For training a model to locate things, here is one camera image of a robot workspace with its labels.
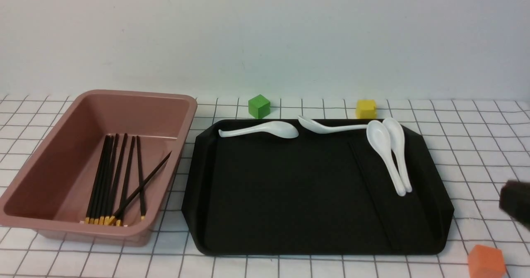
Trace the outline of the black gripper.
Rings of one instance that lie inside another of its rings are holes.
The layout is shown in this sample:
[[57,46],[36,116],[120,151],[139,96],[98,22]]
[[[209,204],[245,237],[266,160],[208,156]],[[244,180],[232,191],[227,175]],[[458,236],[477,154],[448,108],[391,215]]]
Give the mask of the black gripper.
[[530,229],[530,183],[509,180],[501,188],[499,208]]

